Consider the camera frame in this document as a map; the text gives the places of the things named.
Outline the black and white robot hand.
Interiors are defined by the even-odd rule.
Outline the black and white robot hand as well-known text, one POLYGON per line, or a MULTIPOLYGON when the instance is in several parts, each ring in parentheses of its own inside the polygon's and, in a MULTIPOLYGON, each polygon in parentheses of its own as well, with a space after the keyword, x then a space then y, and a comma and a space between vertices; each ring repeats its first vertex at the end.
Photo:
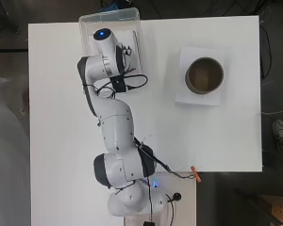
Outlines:
POLYGON ((123 62, 124 66, 127 69, 130 64, 131 64, 131 59, 132 59, 132 49, 129 46, 122 46, 122 51, 123 51, 123 62))

